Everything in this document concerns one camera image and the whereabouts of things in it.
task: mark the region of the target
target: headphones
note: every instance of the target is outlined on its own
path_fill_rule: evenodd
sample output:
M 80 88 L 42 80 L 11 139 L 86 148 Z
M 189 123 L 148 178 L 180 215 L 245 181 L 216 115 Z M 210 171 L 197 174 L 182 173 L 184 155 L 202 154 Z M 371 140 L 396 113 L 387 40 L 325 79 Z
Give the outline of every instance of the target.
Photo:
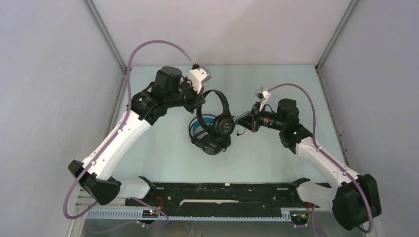
M 221 91 L 208 90 L 203 94 L 203 98 L 205 99 L 211 92 L 214 92 L 220 98 L 223 112 L 218 116 L 205 114 L 204 116 L 211 116 L 214 118 L 204 118 L 202 106 L 199 106 L 197 108 L 197 116 L 189 123 L 189 137 L 191 138 L 192 144 L 201 148 L 205 153 L 217 155 L 221 151 L 225 151 L 231 145 L 230 135 L 234 131 L 234 120 L 230 113 L 227 98 Z M 192 122 L 195 119 L 198 121 L 192 125 Z M 203 128 L 203 131 L 195 134 L 195 131 L 199 126 Z M 203 138 L 198 138 L 204 133 L 207 134 Z

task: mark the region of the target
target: black cable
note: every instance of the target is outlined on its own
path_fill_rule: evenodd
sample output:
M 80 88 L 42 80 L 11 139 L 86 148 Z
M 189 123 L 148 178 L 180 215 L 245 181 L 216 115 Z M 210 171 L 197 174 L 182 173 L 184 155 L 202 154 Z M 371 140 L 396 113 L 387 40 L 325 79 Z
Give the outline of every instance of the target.
M 241 136 L 241 135 L 243 135 L 245 132 L 246 132 L 246 128 L 245 128 L 245 130 L 244 130 L 242 133 L 240 133 L 240 134 L 239 134 L 239 130 L 237 129 L 237 136 Z
M 215 115 L 212 115 L 212 114 L 203 114 L 202 116 L 211 116 L 211 117 L 216 117 Z M 197 133 L 197 134 L 195 134 L 195 135 L 192 135 L 191 134 L 191 128 L 193 127 L 193 121 L 194 120 L 196 120 L 197 119 L 197 117 L 194 117 L 190 122 L 189 122 L 189 126 L 188 126 L 188 132 L 189 132 L 189 137 L 191 138 L 191 139 L 193 139 L 193 137 L 198 137 L 198 136 L 200 136 L 201 134 L 203 134 L 203 133 L 205 133 L 205 130 L 203 130 L 203 131 L 201 131 L 201 132 L 199 132 L 199 133 Z
M 268 105 L 268 104 L 264 105 L 263 106 L 263 109 L 265 109 L 266 106 L 269 106 L 271 108 L 271 112 L 274 112 L 274 110 L 272 109 L 271 105 Z

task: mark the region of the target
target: metal frame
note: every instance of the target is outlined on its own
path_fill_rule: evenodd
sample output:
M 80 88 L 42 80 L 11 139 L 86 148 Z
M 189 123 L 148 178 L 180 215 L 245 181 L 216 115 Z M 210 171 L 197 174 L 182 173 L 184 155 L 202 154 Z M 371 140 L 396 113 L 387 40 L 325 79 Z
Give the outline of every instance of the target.
M 114 40 L 112 39 L 111 35 L 109 34 L 108 29 L 106 28 L 105 23 L 103 22 L 102 17 L 100 16 L 99 12 L 97 11 L 96 5 L 93 3 L 93 0 L 83 0 L 86 4 L 87 9 L 89 10 L 90 14 L 94 22 L 96 23 L 100 33 L 103 36 L 106 44 L 108 45 L 109 49 L 112 52 L 112 55 L 116 59 L 117 63 L 119 64 L 123 73 L 126 73 L 126 65 L 124 60 L 121 57 L 121 54 L 118 51 L 118 48 L 115 45 Z
M 339 21 L 339 24 L 337 25 L 335 32 L 333 32 L 332 38 L 330 39 L 328 45 L 326 46 L 325 50 L 323 51 L 322 56 L 320 56 L 319 62 L 316 65 L 316 69 L 319 72 L 321 68 L 323 67 L 330 51 L 332 50 L 333 46 L 336 43 L 337 38 L 339 38 L 340 34 L 343 31 L 343 28 L 345 27 L 346 23 L 348 22 L 350 16 L 352 15 L 356 5 L 358 4 L 359 0 L 351 0 L 348 7 L 346 8 L 346 11 L 344 12 L 341 20 Z
M 96 25 L 98 26 L 99 31 L 101 32 L 105 42 L 107 43 L 109 49 L 111 50 L 115 60 L 117 61 L 117 63 L 119 64 L 122 72 L 124 73 L 124 77 L 121 80 L 121 84 L 119 86 L 119 90 L 118 90 L 118 94 L 116 96 L 115 99 L 115 103 L 113 106 L 113 111 L 110 115 L 110 119 L 109 119 L 109 123 L 108 123 L 108 128 L 106 130 L 106 134 L 105 136 L 109 133 L 110 129 L 112 129 L 112 127 L 115 125 L 115 123 L 117 122 L 117 118 L 118 118 L 118 112 L 121 108 L 121 103 L 122 103 L 122 99 L 124 97 L 125 94 L 125 90 L 126 90 L 126 65 L 124 63 L 124 60 L 122 59 L 114 41 L 112 40 L 111 35 L 109 34 L 109 31 L 106 28 L 105 23 L 103 22 L 103 19 L 101 18 L 93 0 L 84 0 L 87 9 L 90 11 L 93 20 L 95 21 Z M 336 127 L 336 123 L 332 114 L 332 110 L 330 107 L 330 101 L 327 97 L 326 91 L 325 91 L 325 87 L 321 78 L 321 74 L 320 74 L 320 70 L 323 67 L 329 53 L 331 52 L 332 48 L 334 47 L 336 40 L 338 39 L 338 37 L 340 36 L 341 32 L 343 31 L 344 26 L 346 25 L 348 19 L 350 18 L 352 12 L 355 9 L 355 6 L 357 5 L 357 3 L 359 2 L 359 0 L 351 0 L 351 2 L 349 3 L 344 15 L 342 16 L 337 28 L 335 29 L 335 32 L 333 33 L 328 45 L 326 46 L 322 56 L 320 57 L 317 65 L 315 66 L 315 69 L 317 71 L 318 74 L 318 78 L 319 78 L 319 82 L 323 91 L 323 95 L 325 97 L 326 103 L 328 105 L 328 109 L 329 109 L 329 113 L 331 115 L 331 119 L 336 131 L 336 136 L 338 138 L 339 141 L 339 145 L 340 148 L 342 150 L 343 153 L 343 157 L 347 163 L 347 158 L 346 158 L 346 154 L 345 154 L 345 149 L 343 147 L 341 138 L 339 136 L 339 132 L 337 130 Z M 90 195 L 87 194 L 87 192 L 85 192 L 84 190 L 81 190 L 78 200 L 77 200 L 77 204 L 74 210 L 73 214 L 78 214 L 81 211 L 83 211 L 85 208 L 87 208 L 88 205 L 90 205 L 91 203 L 94 202 L 94 199 L 92 197 L 90 197 Z M 122 212 L 122 213 L 128 213 L 128 212 L 133 212 L 133 209 L 139 209 L 138 207 L 133 207 L 133 206 L 125 206 L 125 199 L 124 198 L 116 198 L 114 201 L 112 201 L 110 204 L 106 205 L 106 206 L 97 206 L 94 209 L 91 210 L 91 212 L 97 212 L 97 213 L 104 213 L 105 211 L 118 211 L 118 212 Z M 285 214 L 285 216 L 289 216 L 290 211 L 303 211 L 305 210 L 304 208 L 281 208 L 281 211 Z M 317 211 L 324 211 L 324 209 L 322 208 L 318 208 Z M 76 220 L 72 220 L 69 228 L 68 228 L 68 232 L 67 232 L 67 237 L 80 237 L 83 231 L 83 226 L 84 226 L 84 222 L 85 222 L 85 217 L 76 219 Z M 180 220 L 178 217 L 172 217 L 173 220 Z M 272 219 L 271 221 L 287 221 L 287 219 L 281 219 L 281 220 L 275 220 Z M 368 237 L 375 237 L 375 236 L 379 236 L 379 233 L 382 233 L 382 231 L 380 230 L 380 225 L 374 228 L 374 231 L 371 234 L 368 234 Z

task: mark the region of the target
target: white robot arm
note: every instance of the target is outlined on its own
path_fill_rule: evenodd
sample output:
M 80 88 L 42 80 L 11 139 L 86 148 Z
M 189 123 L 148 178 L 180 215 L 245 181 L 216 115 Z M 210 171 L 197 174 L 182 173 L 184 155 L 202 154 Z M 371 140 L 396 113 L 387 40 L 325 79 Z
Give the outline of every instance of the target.
M 72 161 L 70 172 L 78 177 L 91 163 L 80 185 L 94 197 L 99 204 L 106 205 L 114 198 L 144 198 L 150 190 L 150 182 L 144 178 L 123 178 L 112 176 L 116 164 L 133 142 L 148 130 L 168 108 L 183 106 L 193 113 L 194 109 L 205 103 L 202 97 L 202 84 L 210 79 L 209 71 L 194 65 L 187 78 L 181 81 L 182 72 L 173 67 L 163 67 L 157 72 L 154 82 L 131 100 L 132 108 L 125 125 L 121 123 L 127 111 L 103 142 L 82 162 Z M 92 161 L 111 137 L 118 133 L 112 142 Z
M 282 145 L 307 161 L 330 186 L 324 187 L 306 178 L 298 179 L 292 185 L 300 200 L 332 212 L 345 229 L 351 230 L 369 220 L 369 210 L 364 205 L 358 186 L 368 200 L 372 216 L 381 214 L 375 179 L 369 174 L 361 176 L 323 149 L 313 134 L 299 123 L 296 101 L 282 99 L 278 102 L 277 112 L 267 112 L 265 106 L 270 92 L 261 87 L 256 96 L 259 102 L 235 122 L 252 132 L 257 132 L 260 126 L 280 131 Z

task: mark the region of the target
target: purple cable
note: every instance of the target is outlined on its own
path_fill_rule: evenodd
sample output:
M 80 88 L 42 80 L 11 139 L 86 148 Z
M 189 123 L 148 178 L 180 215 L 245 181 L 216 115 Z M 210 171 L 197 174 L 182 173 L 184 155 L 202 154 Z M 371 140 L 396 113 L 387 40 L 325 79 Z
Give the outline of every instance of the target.
M 150 224 L 146 224 L 146 223 L 143 223 L 143 222 L 140 222 L 140 221 L 138 221 L 138 222 L 137 221 L 127 221 L 127 222 L 124 222 L 122 224 L 119 224 L 119 225 L 117 225 L 115 227 L 112 227 L 112 228 L 110 228 L 108 230 L 105 230 L 105 231 L 94 231 L 94 230 L 92 230 L 90 228 L 89 225 L 86 225 L 86 229 L 88 231 L 94 233 L 94 234 L 104 234 L 104 233 L 108 233 L 108 232 L 114 231 L 114 230 L 118 229 L 119 227 L 126 226 L 126 225 L 129 225 L 129 224 L 141 223 L 142 225 L 149 226 L 149 227 L 162 227 L 162 226 L 165 226 L 165 225 L 167 225 L 169 223 L 169 217 L 164 212 L 162 212 L 161 210 L 158 210 L 158 209 L 156 209 L 156 208 L 154 208 L 154 207 L 146 204 L 145 202 L 143 202 L 140 199 L 137 199 L 135 197 L 133 197 L 132 199 L 135 200 L 135 201 L 137 201 L 137 202 L 139 202 L 139 203 L 141 203 L 141 204 L 143 204 L 144 206 L 146 206 L 146 207 L 148 207 L 150 209 L 153 209 L 153 210 L 157 211 L 158 213 L 162 214 L 166 218 L 166 222 L 164 222 L 163 224 L 150 225 Z
M 314 225 L 314 209 L 316 209 L 316 207 L 317 207 L 317 205 L 313 206 L 312 213 L 311 213 L 311 224 L 313 225 L 314 237 L 317 237 L 316 228 L 315 228 L 315 225 Z
M 126 72 L 126 86 L 127 86 L 127 90 L 128 90 L 128 106 L 126 108 L 126 114 L 124 117 L 124 120 L 122 121 L 121 125 L 119 126 L 118 130 L 122 130 L 123 126 L 125 126 L 126 121 L 128 120 L 128 116 L 129 113 L 131 112 L 131 83 L 130 83 L 130 76 L 131 76 L 131 65 L 132 65 L 132 60 L 134 58 L 134 55 L 144 46 L 147 46 L 149 44 L 153 44 L 153 43 L 163 43 L 163 44 L 168 44 L 170 46 L 173 46 L 177 49 L 179 49 L 179 51 L 181 51 L 187 58 L 189 61 L 192 62 L 192 64 L 195 64 L 195 61 L 192 60 L 192 58 L 189 56 L 189 54 L 187 54 L 185 52 L 185 50 L 183 50 L 181 47 L 177 46 L 176 44 L 169 42 L 169 41 L 164 41 L 164 40 L 151 40 L 148 42 L 143 43 L 142 45 L 138 46 L 131 54 L 131 56 L 129 57 L 129 61 L 128 61 L 128 67 L 127 67 L 127 72 Z M 64 198 L 64 203 L 63 203 L 63 213 L 64 216 L 67 219 L 73 220 L 73 219 L 77 219 L 83 215 L 85 215 L 90 209 L 92 209 L 96 204 L 97 201 L 95 201 L 94 203 L 92 203 L 90 206 L 87 207 L 86 210 L 84 210 L 82 213 L 75 215 L 75 216 L 70 216 L 68 214 L 67 211 L 67 206 L 68 206 L 68 200 L 70 199 L 70 195 L 73 192 L 74 188 L 76 187 L 77 183 L 81 180 L 81 178 L 84 176 L 84 174 L 86 174 L 86 172 L 89 170 L 89 168 L 92 166 L 92 162 L 96 161 L 99 156 L 105 151 L 105 149 L 109 146 L 109 144 L 111 144 L 111 142 L 115 139 L 115 137 L 118 135 L 118 132 L 115 132 L 114 134 L 112 134 L 111 138 L 105 143 L 105 145 L 97 152 L 97 154 L 93 157 L 93 159 L 89 162 L 89 164 L 87 164 L 86 168 L 83 169 L 83 171 L 77 176 L 77 178 L 75 179 L 75 181 L 72 183 L 72 185 L 70 186 L 70 189 L 68 190 L 65 198 Z
M 313 144 L 316 147 L 316 149 L 320 153 L 322 153 L 328 160 L 330 160 L 330 162 L 332 162 L 334 165 L 336 165 L 343 172 L 343 175 L 346 175 L 352 181 L 352 183 L 355 185 L 355 187 L 357 188 L 359 194 L 362 197 L 362 200 L 364 201 L 364 205 L 365 205 L 365 207 L 367 209 L 368 222 L 369 222 L 369 226 L 368 226 L 368 229 L 367 230 L 364 230 L 361 227 L 358 227 L 358 229 L 360 229 L 364 233 L 371 233 L 371 231 L 373 231 L 374 221 L 373 221 L 373 215 L 371 213 L 370 205 L 368 204 L 368 200 L 367 200 L 367 197 L 365 196 L 364 191 L 362 191 L 362 189 L 359 186 L 358 182 L 356 182 L 356 180 L 352 177 L 352 175 L 350 175 L 349 173 L 346 173 L 346 170 L 339 163 L 337 163 L 326 152 L 324 152 L 322 149 L 320 149 L 319 145 L 317 145 L 317 142 L 316 142 L 316 112 L 314 110 L 313 101 L 311 100 L 311 97 L 308 95 L 307 91 L 305 91 L 299 85 L 296 85 L 296 84 L 293 84 L 293 83 L 284 83 L 284 84 L 280 84 L 280 85 L 274 86 L 273 88 L 269 89 L 268 92 L 271 92 L 271 91 L 273 91 L 273 90 L 275 90 L 275 89 L 277 89 L 279 87 L 286 86 L 286 85 L 293 86 L 293 87 L 296 87 L 296 88 L 300 89 L 305 94 L 305 96 L 307 97 L 308 101 L 310 102 L 311 110 L 313 112 Z

